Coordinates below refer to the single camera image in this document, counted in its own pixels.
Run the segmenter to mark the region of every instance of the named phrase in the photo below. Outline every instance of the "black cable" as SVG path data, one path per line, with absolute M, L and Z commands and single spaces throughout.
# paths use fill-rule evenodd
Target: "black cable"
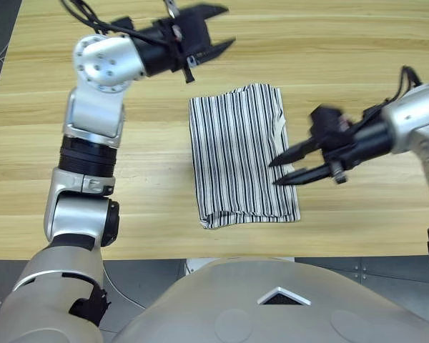
M 68 1 L 86 18 L 83 18 L 78 13 L 76 13 L 68 4 Z M 108 31 L 113 32 L 121 32 L 123 34 L 128 34 L 131 37 L 140 39 L 142 41 L 145 41 L 148 44 L 154 44 L 154 45 L 163 45 L 163 46 L 169 46 L 169 44 L 166 41 L 162 41 L 160 39 L 152 38 L 150 36 L 140 34 L 138 31 L 135 31 L 133 29 L 127 29 L 124 27 L 116 26 L 113 24 L 109 24 L 105 21 L 102 21 L 99 19 L 99 17 L 95 14 L 94 10 L 83 0 L 60 0 L 62 6 L 78 21 L 83 23 L 84 25 L 87 25 L 96 33 L 102 32 L 103 34 L 106 34 Z
M 407 78 L 408 84 L 407 84 L 407 89 L 402 94 L 402 89 L 403 89 L 405 78 Z M 411 66 L 403 66 L 402 69 L 400 70 L 398 90 L 396 91 L 394 96 L 390 99 L 385 99 L 385 101 L 381 104 L 372 106 L 369 109 L 365 110 L 363 119 L 352 126 L 353 133 L 358 132 L 369 121 L 371 121 L 372 119 L 377 117 L 381 113 L 381 109 L 384 106 L 396 101 L 400 97 L 407 94 L 412 89 L 412 87 L 417 87 L 417 86 L 420 86 L 421 84 L 423 84 L 423 83 L 421 82 L 418 74 L 416 74 L 416 71 Z

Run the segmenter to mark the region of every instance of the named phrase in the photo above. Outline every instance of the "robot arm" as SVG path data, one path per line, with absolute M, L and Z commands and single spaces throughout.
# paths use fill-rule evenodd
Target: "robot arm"
M 398 98 L 404 76 L 409 78 L 408 90 Z M 277 156 L 270 166 L 303 159 L 317 149 L 321 149 L 325 163 L 311 170 L 297 170 L 275 184 L 307 184 L 325 177 L 333 177 L 341 184 L 347 181 L 345 170 L 363 161 L 390 152 L 413 151 L 423 163 L 429 185 L 429 84 L 421 84 L 408 66 L 403 67 L 400 80 L 398 93 L 391 100 L 365 110 L 358 123 L 349 122 L 338 109 L 316 108 L 310 115 L 313 122 L 311 137 Z
M 82 21 L 97 33 L 73 51 L 77 87 L 69 95 L 44 215 L 49 245 L 29 261 L 4 301 L 0 343 L 102 341 L 98 326 L 109 303 L 100 248 L 116 239 L 119 228 L 119 204 L 108 196 L 114 191 L 124 93 L 134 80 L 166 70 L 182 70 L 187 82 L 194 81 L 190 68 L 218 57 L 234 41 L 211 45 L 204 20 L 226 12 L 221 6 L 179 10 L 169 0 L 171 17 L 135 31 L 128 18 L 107 24 L 83 1 L 71 2 L 83 8 Z

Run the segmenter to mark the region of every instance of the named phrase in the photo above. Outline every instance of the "black and white stripes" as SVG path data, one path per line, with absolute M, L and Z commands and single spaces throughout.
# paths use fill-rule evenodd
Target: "black and white stripes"
M 251 84 L 189 103 L 195 186 L 205 229 L 300 219 L 294 187 L 272 182 L 291 166 L 267 165 L 287 146 L 279 89 Z

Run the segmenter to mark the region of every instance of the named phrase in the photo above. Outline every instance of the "folded cloth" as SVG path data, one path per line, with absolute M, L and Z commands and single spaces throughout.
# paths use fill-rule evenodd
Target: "folded cloth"
M 269 168 L 288 148 L 281 93 L 250 84 L 189 103 L 192 157 L 200 223 L 205 229 L 300 219 L 294 187 L 272 182 L 291 172 Z

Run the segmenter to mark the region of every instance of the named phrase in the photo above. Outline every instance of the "wood grain surface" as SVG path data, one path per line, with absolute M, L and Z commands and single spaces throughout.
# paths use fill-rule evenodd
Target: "wood grain surface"
M 137 27 L 164 16 L 160 0 L 90 0 L 107 21 Z M 179 1 L 180 6 L 193 1 Z M 352 118 L 395 93 L 399 68 L 429 81 L 429 0 L 225 0 L 215 39 L 236 36 L 220 59 L 133 85 L 118 153 L 118 240 L 107 259 L 426 254 L 429 191 L 412 154 L 384 156 L 298 189 L 302 220 L 205 231 L 199 224 L 187 102 L 252 82 L 282 90 L 290 143 L 307 136 L 320 103 Z M 0 259 L 28 259 L 46 244 L 43 213 L 57 164 L 72 47 L 90 30 L 58 1 L 24 0 L 0 81 Z M 314 166 L 318 156 L 305 160 Z

